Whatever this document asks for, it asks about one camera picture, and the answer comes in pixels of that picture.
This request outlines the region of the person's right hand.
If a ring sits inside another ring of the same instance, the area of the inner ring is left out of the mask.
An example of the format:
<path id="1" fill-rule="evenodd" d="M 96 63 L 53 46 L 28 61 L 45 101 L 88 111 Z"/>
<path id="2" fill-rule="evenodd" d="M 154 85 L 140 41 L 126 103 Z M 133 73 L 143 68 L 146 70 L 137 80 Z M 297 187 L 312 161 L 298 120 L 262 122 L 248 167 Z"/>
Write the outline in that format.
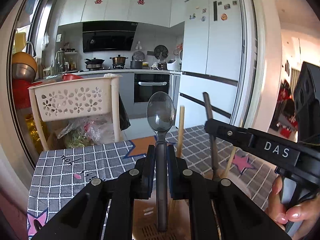
<path id="1" fill-rule="evenodd" d="M 285 230 L 285 224 L 291 222 L 302 222 L 299 229 L 291 237 L 292 239 L 306 239 L 311 237 L 311 232 L 319 222 L 319 193 L 313 199 L 306 200 L 301 204 L 286 210 L 280 201 L 280 191 L 283 187 L 281 176 L 277 176 L 268 196 L 268 207 L 265 213 L 274 220 L 279 227 Z"/>

